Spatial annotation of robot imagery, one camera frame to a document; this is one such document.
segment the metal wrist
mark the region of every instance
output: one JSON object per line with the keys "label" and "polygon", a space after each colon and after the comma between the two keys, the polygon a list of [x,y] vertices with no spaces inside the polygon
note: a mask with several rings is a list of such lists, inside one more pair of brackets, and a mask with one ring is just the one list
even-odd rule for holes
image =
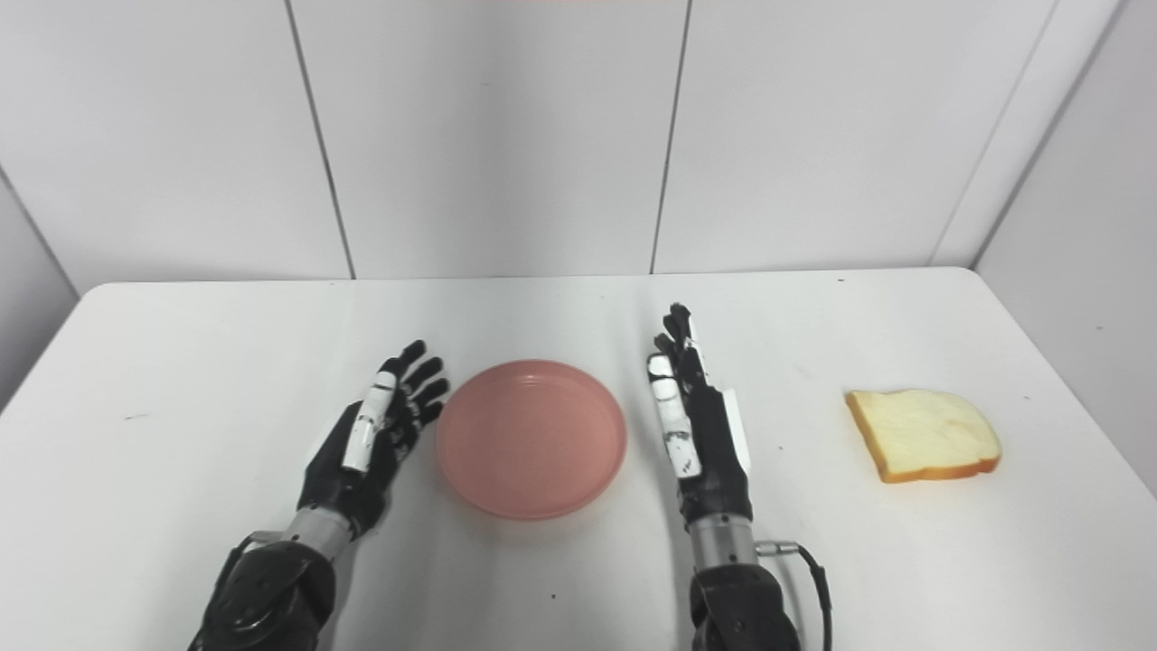
{"label": "metal wrist", "polygon": [[738,563],[758,564],[751,520],[734,513],[712,513],[687,525],[695,570]]}
{"label": "metal wrist", "polygon": [[278,540],[304,545],[333,563],[353,541],[353,527],[341,513],[319,506],[307,506],[297,511]]}

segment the bread slice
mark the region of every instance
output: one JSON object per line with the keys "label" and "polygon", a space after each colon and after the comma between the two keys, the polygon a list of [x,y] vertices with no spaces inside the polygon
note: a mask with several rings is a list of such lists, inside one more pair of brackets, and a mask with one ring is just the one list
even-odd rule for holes
{"label": "bread slice", "polygon": [[1001,443],[980,412],[946,393],[850,392],[848,407],[887,483],[992,473]]}

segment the white backdrop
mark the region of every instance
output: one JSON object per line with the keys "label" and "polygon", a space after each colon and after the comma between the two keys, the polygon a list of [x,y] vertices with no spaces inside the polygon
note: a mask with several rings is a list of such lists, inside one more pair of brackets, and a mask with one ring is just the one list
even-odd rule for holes
{"label": "white backdrop", "polygon": [[1157,493],[1154,34],[1128,2],[979,271]]}
{"label": "white backdrop", "polygon": [[81,291],[346,275],[285,7],[5,0],[0,164]]}
{"label": "white backdrop", "polygon": [[[655,269],[968,261],[1113,2],[700,0]],[[0,3],[0,163],[81,290],[651,268],[685,0],[293,0],[352,259],[289,7]]]}
{"label": "white backdrop", "polygon": [[0,171],[0,409],[75,302]]}

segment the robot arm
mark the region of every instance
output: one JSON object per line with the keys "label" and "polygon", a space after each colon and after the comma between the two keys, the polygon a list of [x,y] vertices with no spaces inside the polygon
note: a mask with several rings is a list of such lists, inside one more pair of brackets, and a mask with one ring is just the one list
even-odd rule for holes
{"label": "robot arm", "polygon": [[[663,318],[666,334],[647,362],[663,424],[663,441],[679,483],[679,512],[691,535],[694,651],[798,651],[775,577],[761,555],[806,554],[794,543],[757,546],[747,497],[746,439],[734,392],[710,385],[694,324],[676,303]],[[805,556],[817,579],[825,622],[831,608],[824,569]],[[825,631],[825,649],[830,649]]]}
{"label": "robot arm", "polygon": [[285,532],[255,532],[229,553],[191,651],[312,651],[333,613],[333,562],[385,513],[389,488],[422,428],[442,413],[442,361],[414,342],[382,365],[305,469]]}

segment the white table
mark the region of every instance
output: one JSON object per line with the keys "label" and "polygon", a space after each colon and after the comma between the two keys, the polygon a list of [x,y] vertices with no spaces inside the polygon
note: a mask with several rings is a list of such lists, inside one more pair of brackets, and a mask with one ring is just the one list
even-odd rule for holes
{"label": "white table", "polygon": [[[0,416],[3,646],[184,649],[229,547],[289,521],[341,408],[425,338],[456,386],[516,358],[587,370],[627,458],[585,510],[516,524],[454,497],[425,442],[339,568],[326,644],[687,649],[691,554],[643,373],[675,299],[739,391],[757,537],[828,568],[837,649],[1157,648],[1157,502],[958,268],[100,287]],[[1000,468],[880,483],[842,393],[905,387],[975,404]],[[772,570],[818,649],[802,563]]]}

